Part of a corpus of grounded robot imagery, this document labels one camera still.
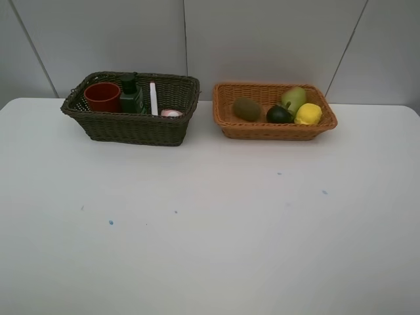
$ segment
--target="red plastic cup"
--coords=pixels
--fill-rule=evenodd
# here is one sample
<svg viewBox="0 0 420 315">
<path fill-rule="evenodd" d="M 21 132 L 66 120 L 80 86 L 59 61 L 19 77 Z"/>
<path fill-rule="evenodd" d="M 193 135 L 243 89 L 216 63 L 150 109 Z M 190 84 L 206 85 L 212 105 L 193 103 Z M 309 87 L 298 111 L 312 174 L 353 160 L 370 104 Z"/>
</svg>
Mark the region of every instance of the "red plastic cup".
<svg viewBox="0 0 420 315">
<path fill-rule="evenodd" d="M 120 94 L 119 86 L 110 82 L 97 83 L 85 89 L 85 98 L 93 112 L 121 113 Z"/>
</svg>

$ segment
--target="white tube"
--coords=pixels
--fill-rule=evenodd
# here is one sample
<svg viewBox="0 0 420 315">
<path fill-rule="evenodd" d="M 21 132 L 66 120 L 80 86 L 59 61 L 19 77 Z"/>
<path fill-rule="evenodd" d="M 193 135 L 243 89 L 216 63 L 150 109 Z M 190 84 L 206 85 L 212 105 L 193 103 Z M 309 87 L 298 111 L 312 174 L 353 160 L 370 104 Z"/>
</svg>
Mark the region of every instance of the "white tube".
<svg viewBox="0 0 420 315">
<path fill-rule="evenodd" d="M 158 96 L 156 95 L 156 86 L 154 82 L 150 82 L 150 105 L 152 107 L 152 115 L 158 116 Z"/>
</svg>

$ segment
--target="bottle cap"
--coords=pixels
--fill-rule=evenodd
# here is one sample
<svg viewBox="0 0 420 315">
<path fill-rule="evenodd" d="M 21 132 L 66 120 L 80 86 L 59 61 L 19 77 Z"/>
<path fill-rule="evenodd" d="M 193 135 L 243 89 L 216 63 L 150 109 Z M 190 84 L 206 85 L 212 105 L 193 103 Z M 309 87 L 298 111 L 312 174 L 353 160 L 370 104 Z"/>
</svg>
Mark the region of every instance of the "bottle cap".
<svg viewBox="0 0 420 315">
<path fill-rule="evenodd" d="M 133 73 L 122 75 L 120 80 L 124 94 L 134 94 L 137 92 L 136 77 Z"/>
</svg>

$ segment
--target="kiwi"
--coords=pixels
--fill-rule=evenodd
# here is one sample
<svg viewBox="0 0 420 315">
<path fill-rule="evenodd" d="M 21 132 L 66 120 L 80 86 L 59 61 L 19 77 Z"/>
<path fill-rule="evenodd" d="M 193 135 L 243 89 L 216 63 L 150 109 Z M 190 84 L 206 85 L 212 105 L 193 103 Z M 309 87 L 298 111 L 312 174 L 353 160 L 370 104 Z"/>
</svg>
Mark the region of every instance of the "kiwi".
<svg viewBox="0 0 420 315">
<path fill-rule="evenodd" d="M 238 118 L 246 121 L 256 121 L 261 114 L 261 107 L 259 104 L 247 97 L 235 99 L 233 110 Z"/>
</svg>

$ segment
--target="tan wicker basket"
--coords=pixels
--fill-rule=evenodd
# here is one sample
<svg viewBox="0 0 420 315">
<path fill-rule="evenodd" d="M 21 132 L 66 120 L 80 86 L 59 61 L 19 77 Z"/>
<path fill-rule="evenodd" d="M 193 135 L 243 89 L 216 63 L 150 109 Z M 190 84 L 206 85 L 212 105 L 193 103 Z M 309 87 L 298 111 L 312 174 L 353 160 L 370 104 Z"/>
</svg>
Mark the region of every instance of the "tan wicker basket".
<svg viewBox="0 0 420 315">
<path fill-rule="evenodd" d="M 281 100 L 285 91 L 295 86 L 306 90 L 308 103 L 314 103 L 321 107 L 320 123 L 317 125 L 267 123 L 267 111 Z M 262 113 L 258 121 L 249 123 L 234 115 L 232 105 L 235 99 L 240 96 L 246 96 L 261 105 Z M 213 118 L 217 125 L 222 127 L 224 135 L 234 139 L 312 140 L 320 133 L 337 126 L 337 118 L 321 91 L 312 85 L 303 84 L 217 84 L 213 90 Z"/>
</svg>

